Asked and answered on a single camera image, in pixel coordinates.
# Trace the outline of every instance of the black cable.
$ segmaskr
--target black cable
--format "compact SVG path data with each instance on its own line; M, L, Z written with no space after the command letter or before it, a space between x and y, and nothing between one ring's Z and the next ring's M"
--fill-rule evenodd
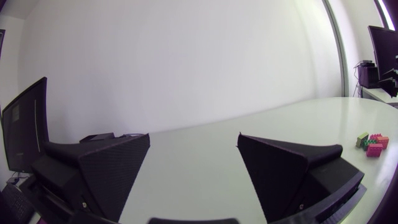
M358 82L356 83L355 90L354 90L354 93L353 93L353 97L355 96L355 91L356 91L356 89L357 89L357 87L358 87L358 84L359 84L359 80L358 80Z

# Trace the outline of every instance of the green lego brick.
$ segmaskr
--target green lego brick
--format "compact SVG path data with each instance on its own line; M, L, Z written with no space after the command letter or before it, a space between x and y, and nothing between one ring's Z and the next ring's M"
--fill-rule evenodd
M367 151L370 144L377 144L377 141L373 139L365 140L362 145L363 150Z
M356 139L356 147L361 147L363 145L363 142L368 140L368 137L369 137L369 133L367 133L367 132L358 136L358 138Z
M363 150L364 150L364 151L367 151L367 150L368 150L368 147L369 147L369 142L368 142L368 141L364 142L364 144L363 144L363 146L362 146Z

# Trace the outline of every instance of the textured black surface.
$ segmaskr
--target textured black surface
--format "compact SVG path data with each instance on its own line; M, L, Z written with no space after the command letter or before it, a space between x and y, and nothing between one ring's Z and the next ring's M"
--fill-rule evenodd
M309 168L342 152L338 145L307 146L244 135L239 135L238 148L269 222L285 217Z
M148 224L239 224L234 218L224 220L209 221L182 221L182 220L165 220L160 218L152 218Z
M119 220L148 148L145 135L79 158L83 178L106 218Z
M25 195L12 184L7 184L1 193L11 209L11 213L17 219L17 223L27 223L32 217L34 209Z
M32 166L35 179L24 189L37 210L57 223L70 218L69 209L117 222L149 146L148 134L81 144L48 142L46 156ZM57 198L62 201L55 205Z

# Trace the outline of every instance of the white wall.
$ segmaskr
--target white wall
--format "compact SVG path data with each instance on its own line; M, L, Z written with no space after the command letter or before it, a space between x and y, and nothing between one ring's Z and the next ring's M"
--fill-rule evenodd
M316 0L40 0L20 52L20 90L49 78L55 142L193 126L341 91Z
M382 22L373 0L329 0L329 2L335 13L346 51L349 95L352 96L358 82L354 77L353 67L362 60L375 62L368 26L382 27Z
M18 56L24 20L0 15L0 29L5 29L0 58L0 105L3 109L18 94ZM0 189L12 175L8 171L2 130L0 130Z

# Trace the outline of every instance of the black device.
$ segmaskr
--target black device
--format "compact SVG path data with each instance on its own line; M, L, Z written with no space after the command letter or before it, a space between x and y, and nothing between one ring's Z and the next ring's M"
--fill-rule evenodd
M374 66L358 67L359 84L366 88L380 88L379 86L379 70Z
M374 48L376 64L379 69L379 79L385 78L386 74L397 67L396 56L398 55L398 33L382 27L368 27Z
M89 135L89 136L83 138L79 142L83 143L83 142L89 142L89 141L100 141L100 140L106 140L106 139L112 139L112 138L114 138L113 133L92 134L92 135Z
M161 218L151 218L148 224L239 224L235 218L227 218L224 220L207 220L207 221L183 221L183 220L166 220Z
M28 223L34 209L25 195L12 184L7 184L1 194L6 206L10 208L11 215L16 220L16 223Z
M21 184L43 219L68 223L83 212L117 222L148 151L149 135L47 142L44 148L46 155L32 164L33 176Z
M49 141L46 114L47 78L43 77L2 111L2 133L9 170L31 173L30 165L44 154Z
M269 223L321 223L350 200L364 176L341 158L339 145L240 134L238 148Z

